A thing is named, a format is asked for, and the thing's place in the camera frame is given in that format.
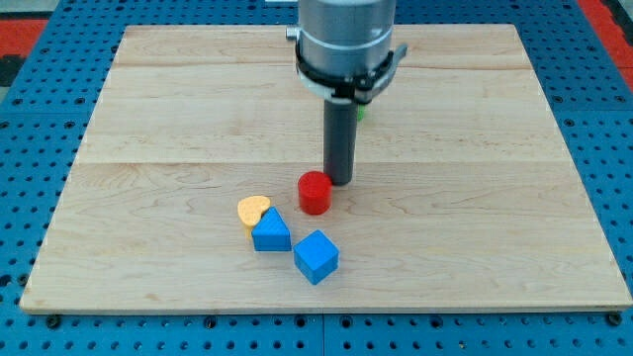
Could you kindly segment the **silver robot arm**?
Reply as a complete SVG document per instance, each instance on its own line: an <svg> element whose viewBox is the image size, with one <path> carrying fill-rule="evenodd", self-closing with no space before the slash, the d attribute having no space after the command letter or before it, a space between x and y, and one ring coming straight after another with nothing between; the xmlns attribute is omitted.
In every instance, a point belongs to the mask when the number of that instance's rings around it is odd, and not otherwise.
<svg viewBox="0 0 633 356"><path fill-rule="evenodd" d="M371 103L407 55L392 47L395 12L395 0L299 0L286 38L303 85L332 104Z"/></svg>

